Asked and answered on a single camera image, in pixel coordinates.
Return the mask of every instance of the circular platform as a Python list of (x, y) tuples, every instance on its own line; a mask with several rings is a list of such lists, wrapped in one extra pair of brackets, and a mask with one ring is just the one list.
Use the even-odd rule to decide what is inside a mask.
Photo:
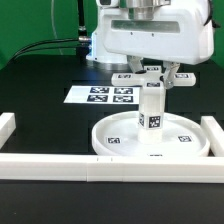
[(98, 155), (189, 157), (207, 156), (210, 143), (195, 122), (164, 114), (162, 142), (138, 141), (139, 112), (114, 114), (100, 120), (92, 130), (92, 145)]

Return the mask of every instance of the green wall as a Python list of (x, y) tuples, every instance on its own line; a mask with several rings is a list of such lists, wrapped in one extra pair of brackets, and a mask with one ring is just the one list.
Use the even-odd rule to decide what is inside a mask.
[[(224, 27), (224, 1), (213, 0), (215, 19)], [(95, 0), (84, 0), (85, 19), (89, 34), (97, 25)], [(55, 0), (55, 25), (59, 38), (77, 37), (78, 15), (76, 0)], [(53, 39), (51, 0), (1, 0), (0, 3), (0, 68), (21, 47), (40, 40)], [(42, 52), (59, 54), (58, 50)], [(63, 54), (74, 54), (63, 50)], [(224, 68), (224, 28), (215, 35), (213, 56)]]

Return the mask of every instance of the white robot body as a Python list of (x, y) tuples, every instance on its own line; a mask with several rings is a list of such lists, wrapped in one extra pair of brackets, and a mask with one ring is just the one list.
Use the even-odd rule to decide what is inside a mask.
[(127, 8), (99, 7), (89, 60), (127, 63), (126, 56), (198, 64), (213, 54), (207, 0), (172, 0), (155, 7), (152, 20), (130, 19)]

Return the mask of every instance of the white block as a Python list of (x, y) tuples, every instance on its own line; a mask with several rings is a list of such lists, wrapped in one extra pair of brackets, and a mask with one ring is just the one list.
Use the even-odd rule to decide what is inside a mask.
[(0, 149), (16, 128), (14, 113), (3, 113), (0, 116)]
[(217, 157), (224, 156), (224, 131), (212, 116), (203, 116), (201, 127), (211, 143), (211, 150)]

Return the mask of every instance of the black cable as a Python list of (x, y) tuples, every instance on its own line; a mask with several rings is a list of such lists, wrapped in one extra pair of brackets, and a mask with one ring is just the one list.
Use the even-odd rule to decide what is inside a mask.
[(56, 46), (56, 47), (42, 47), (42, 48), (36, 48), (36, 49), (31, 49), (31, 50), (26, 50), (26, 51), (22, 51), (19, 54), (13, 56), (9, 62), (7, 63), (10, 64), (12, 63), (14, 60), (16, 60), (16, 58), (18, 58), (20, 55), (22, 54), (26, 54), (26, 53), (30, 53), (33, 51), (42, 51), (42, 50), (54, 50), (54, 49), (58, 49), (58, 48), (62, 48), (62, 49), (72, 49), (72, 48), (86, 48), (86, 46)]
[(57, 43), (68, 43), (68, 42), (77, 42), (79, 41), (77, 38), (67, 38), (67, 39), (57, 39), (57, 40), (44, 40), (44, 41), (39, 41), (36, 43), (32, 43), (27, 45), (26, 47), (21, 48), (18, 50), (12, 58), (8, 61), (7, 64), (10, 64), (18, 55), (22, 54), (23, 52), (27, 52), (29, 49), (40, 46), (40, 45), (45, 45), (45, 44), (57, 44)]
[(78, 15), (79, 15), (79, 36), (86, 36), (87, 30), (85, 26), (85, 15), (84, 15), (84, 5), (83, 0), (77, 0), (78, 3)]

